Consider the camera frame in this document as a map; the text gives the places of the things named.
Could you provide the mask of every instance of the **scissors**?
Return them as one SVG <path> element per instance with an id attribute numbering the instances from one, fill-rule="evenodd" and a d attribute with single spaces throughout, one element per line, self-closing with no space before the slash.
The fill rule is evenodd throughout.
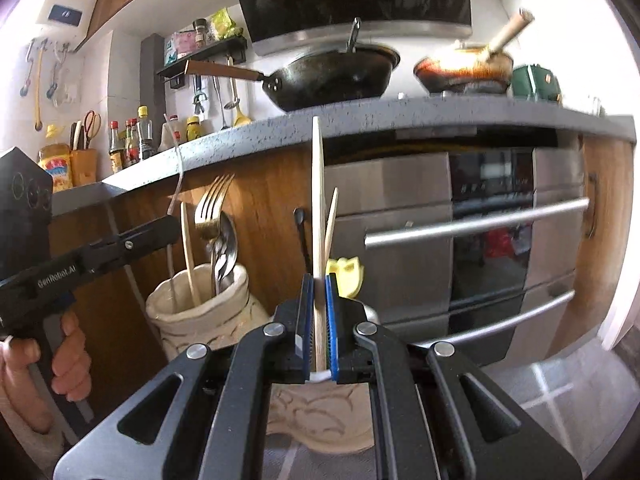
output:
<path id="1" fill-rule="evenodd" d="M 100 114 L 95 113 L 93 110 L 89 110 L 84 116 L 84 134 L 86 135 L 85 148 L 89 149 L 89 144 L 100 132 L 102 126 L 102 118 Z"/>

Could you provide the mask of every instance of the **sleeve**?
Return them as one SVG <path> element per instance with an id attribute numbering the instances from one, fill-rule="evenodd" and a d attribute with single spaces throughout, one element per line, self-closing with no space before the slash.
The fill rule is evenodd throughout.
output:
<path id="1" fill-rule="evenodd" d="M 0 368 L 4 368 L 1 356 Z M 25 452 L 43 472 L 50 474 L 63 452 L 64 439 L 60 428 L 54 424 L 47 434 L 33 431 L 14 411 L 1 381 L 0 413 Z"/>

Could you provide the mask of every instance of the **green appliance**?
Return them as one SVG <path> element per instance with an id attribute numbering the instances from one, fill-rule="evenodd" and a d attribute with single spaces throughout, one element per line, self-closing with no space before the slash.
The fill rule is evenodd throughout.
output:
<path id="1" fill-rule="evenodd" d="M 561 102 L 558 78 L 551 70 L 540 65 L 525 65 L 516 68 L 511 78 L 514 97 L 524 97 L 535 101 Z"/>

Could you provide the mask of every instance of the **spice rack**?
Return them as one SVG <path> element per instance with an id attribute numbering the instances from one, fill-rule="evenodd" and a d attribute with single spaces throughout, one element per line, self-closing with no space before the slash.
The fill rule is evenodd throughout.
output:
<path id="1" fill-rule="evenodd" d="M 246 38 L 244 36 L 234 36 L 227 40 L 216 41 L 199 50 L 194 50 L 189 55 L 181 57 L 179 60 L 157 70 L 156 74 L 171 80 L 184 74 L 184 68 L 188 60 L 204 61 L 217 54 L 231 55 L 234 64 L 244 63 L 246 61 L 246 49 Z"/>

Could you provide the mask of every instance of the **oven handle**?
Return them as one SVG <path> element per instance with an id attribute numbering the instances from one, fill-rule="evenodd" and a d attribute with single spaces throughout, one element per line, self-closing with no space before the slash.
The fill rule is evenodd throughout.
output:
<path id="1" fill-rule="evenodd" d="M 553 298 L 548 303 L 544 303 L 536 308 L 525 312 L 524 314 L 518 314 L 517 316 L 510 317 L 508 319 L 504 319 L 501 322 L 494 323 L 492 325 L 483 326 L 481 328 L 476 328 L 473 330 L 467 330 L 466 332 L 459 332 L 457 334 L 452 334 L 448 336 L 443 336 L 438 339 L 431 339 L 428 341 L 422 341 L 421 343 L 414 343 L 415 346 L 421 346 L 423 348 L 429 348 L 430 346 L 436 344 L 438 341 L 447 341 L 452 345 L 466 343 L 469 341 L 475 341 L 476 339 L 482 339 L 484 337 L 489 337 L 490 335 L 496 334 L 498 332 L 503 332 L 504 330 L 508 330 L 513 328 L 514 326 L 518 326 L 529 319 L 540 316 L 545 312 L 557 308 L 558 306 L 568 303 L 575 296 L 575 290 L 569 290 L 560 296 Z"/>
<path id="2" fill-rule="evenodd" d="M 366 249 L 375 249 L 409 244 L 411 242 L 421 242 L 424 240 L 434 240 L 436 238 L 475 235 L 490 231 L 491 229 L 510 227 L 524 222 L 533 222 L 541 218 L 548 218 L 549 216 L 570 211 L 584 211 L 588 206 L 588 197 L 582 197 L 519 211 L 487 215 L 482 218 L 468 218 L 408 229 L 367 233 L 364 237 L 364 247 Z"/>

